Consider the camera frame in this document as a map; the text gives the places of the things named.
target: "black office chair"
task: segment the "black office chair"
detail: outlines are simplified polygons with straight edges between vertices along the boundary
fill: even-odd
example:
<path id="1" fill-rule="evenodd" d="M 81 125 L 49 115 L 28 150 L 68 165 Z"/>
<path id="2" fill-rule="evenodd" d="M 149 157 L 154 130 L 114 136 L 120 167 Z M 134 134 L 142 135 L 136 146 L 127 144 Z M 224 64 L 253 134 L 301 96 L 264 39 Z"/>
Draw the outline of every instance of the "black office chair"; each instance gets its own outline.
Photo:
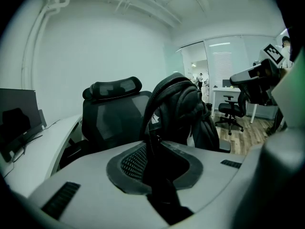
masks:
<path id="1" fill-rule="evenodd" d="M 235 116 L 244 117 L 246 114 L 246 100 L 247 96 L 243 93 L 240 93 L 238 96 L 238 101 L 231 100 L 233 96 L 224 95 L 228 100 L 225 100 L 228 104 L 219 104 L 218 111 L 225 113 L 225 117 L 229 115 L 229 118 L 220 117 L 220 121 L 215 122 L 215 125 L 219 123 L 228 123 L 229 124 L 229 135 L 231 133 L 231 124 L 236 125 L 241 128 L 241 132 L 244 131 L 244 128 L 237 123 Z"/>
<path id="2" fill-rule="evenodd" d="M 87 140 L 69 141 L 60 163 L 65 167 L 87 154 L 140 140 L 140 128 L 151 92 L 140 92 L 136 77 L 115 82 L 97 82 L 84 90 L 81 130 Z"/>

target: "monitor screen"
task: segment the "monitor screen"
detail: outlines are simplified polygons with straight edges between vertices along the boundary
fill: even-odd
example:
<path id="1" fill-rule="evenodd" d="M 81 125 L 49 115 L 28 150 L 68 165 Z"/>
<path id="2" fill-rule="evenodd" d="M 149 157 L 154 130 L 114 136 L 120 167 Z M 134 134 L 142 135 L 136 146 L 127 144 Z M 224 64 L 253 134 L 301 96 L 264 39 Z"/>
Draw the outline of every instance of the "monitor screen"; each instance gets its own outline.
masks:
<path id="1" fill-rule="evenodd" d="M 0 89 L 0 150 L 39 125 L 35 91 Z"/>
<path id="2" fill-rule="evenodd" d="M 223 87 L 230 87 L 232 86 L 230 80 L 223 80 Z"/>

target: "black cable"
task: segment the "black cable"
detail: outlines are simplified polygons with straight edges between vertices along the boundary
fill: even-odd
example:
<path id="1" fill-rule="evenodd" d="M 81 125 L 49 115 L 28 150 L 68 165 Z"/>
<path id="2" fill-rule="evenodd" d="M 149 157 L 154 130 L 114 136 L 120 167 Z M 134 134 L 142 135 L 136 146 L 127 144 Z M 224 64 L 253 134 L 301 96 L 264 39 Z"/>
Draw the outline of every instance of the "black cable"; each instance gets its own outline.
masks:
<path id="1" fill-rule="evenodd" d="M 61 120 L 61 119 L 55 121 L 55 122 L 54 122 L 53 124 L 51 124 L 49 127 L 45 128 L 45 129 L 43 129 L 43 130 L 40 130 L 38 133 L 34 133 L 33 135 L 31 135 L 31 136 L 25 141 L 25 143 L 26 143 L 26 144 L 30 143 L 29 140 L 30 140 L 33 136 L 39 134 L 40 132 L 42 132 L 42 131 L 44 131 L 44 130 L 49 129 L 52 125 L 56 124 L 56 123 L 59 122 L 60 120 Z"/>
<path id="2" fill-rule="evenodd" d="M 38 133 L 40 133 L 40 132 L 42 132 L 42 131 L 44 131 L 44 130 L 49 129 L 52 125 L 56 124 L 56 123 L 59 122 L 59 121 L 60 121 L 60 119 L 57 120 L 57 121 L 55 121 L 55 122 L 54 122 L 53 124 L 51 124 L 48 128 L 45 128 L 45 129 L 39 131 Z M 22 153 L 16 160 L 14 160 L 16 153 L 14 154 L 13 159 L 12 159 L 13 169 L 14 169 L 14 167 L 15 167 L 14 163 L 17 162 L 17 160 L 20 159 L 20 157 L 23 156 L 23 155 L 25 154 L 26 146 L 27 146 L 28 144 L 30 144 L 31 142 L 35 141 L 36 139 L 38 139 L 38 138 L 40 138 L 40 137 L 43 136 L 43 135 L 40 135 L 40 136 L 34 138 L 33 140 L 29 141 L 34 135 L 37 135 L 38 133 L 35 133 L 35 134 L 31 135 L 31 136 L 26 140 L 26 144 L 23 145 L 23 147 L 22 147 L 22 148 L 23 148 L 23 153 Z M 13 169 L 10 170 L 10 171 L 3 177 L 3 179 L 4 179 L 10 172 L 12 172 Z"/>
<path id="3" fill-rule="evenodd" d="M 59 122 L 61 119 L 59 119 L 59 120 L 57 120 L 57 121 L 55 121 L 53 124 L 51 124 L 49 127 L 47 127 L 47 128 L 45 128 L 45 129 L 43 129 L 43 130 L 41 130 L 41 131 L 39 131 L 38 133 L 40 133 L 40 132 L 42 132 L 42 131 L 44 131 L 44 130 L 47 130 L 47 129 L 49 129 L 52 125 L 54 125 L 54 124 L 56 124 L 57 122 Z"/>
<path id="4" fill-rule="evenodd" d="M 13 169 L 11 169 L 11 170 L 3 177 L 3 179 L 4 179 L 10 172 L 12 172 Z"/>

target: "person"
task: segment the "person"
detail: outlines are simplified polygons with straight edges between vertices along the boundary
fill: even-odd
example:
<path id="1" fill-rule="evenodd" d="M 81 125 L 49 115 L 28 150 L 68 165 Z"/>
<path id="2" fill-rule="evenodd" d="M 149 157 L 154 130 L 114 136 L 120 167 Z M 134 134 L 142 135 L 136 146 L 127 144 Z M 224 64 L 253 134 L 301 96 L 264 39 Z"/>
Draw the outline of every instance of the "person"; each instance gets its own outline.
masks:
<path id="1" fill-rule="evenodd" d="M 282 38 L 282 42 L 283 42 L 283 48 L 281 50 L 281 54 L 285 57 L 285 61 L 282 64 L 281 68 L 291 68 L 293 63 L 292 61 L 290 61 L 290 38 L 287 36 L 284 36 Z M 275 119 L 274 119 L 274 123 L 272 125 L 272 127 L 268 127 L 266 129 L 266 134 L 267 135 L 272 135 L 273 133 L 276 132 L 276 130 L 278 129 L 278 127 L 280 126 L 281 122 L 283 119 L 283 114 L 281 112 L 280 109 L 277 110 L 276 115 L 275 115 Z M 287 128 L 287 124 L 286 122 L 284 122 L 284 125 L 282 127 L 282 131 L 284 131 Z"/>
<path id="2" fill-rule="evenodd" d="M 198 76 L 198 87 L 200 91 L 202 88 L 202 81 L 203 81 L 203 77 L 202 77 L 202 73 L 200 73 L 200 75 Z"/>
<path id="3" fill-rule="evenodd" d="M 284 36 L 282 38 L 283 48 L 281 54 L 285 57 L 285 61 L 282 64 L 282 68 L 291 68 L 292 62 L 290 61 L 290 38 Z"/>

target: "computer monitor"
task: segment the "computer monitor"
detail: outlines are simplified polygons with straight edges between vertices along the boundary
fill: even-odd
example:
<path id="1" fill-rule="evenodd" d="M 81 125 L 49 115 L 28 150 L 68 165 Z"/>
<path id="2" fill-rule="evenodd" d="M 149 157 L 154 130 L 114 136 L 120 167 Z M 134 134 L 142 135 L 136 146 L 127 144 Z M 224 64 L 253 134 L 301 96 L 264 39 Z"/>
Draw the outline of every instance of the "computer monitor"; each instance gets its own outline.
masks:
<path id="1" fill-rule="evenodd" d="M 230 87 L 230 86 L 233 86 L 230 82 L 230 79 L 229 80 L 223 80 L 223 87 Z"/>
<path id="2" fill-rule="evenodd" d="M 30 138 L 42 130 L 36 93 L 32 90 L 0 89 L 0 152 L 6 162 Z"/>

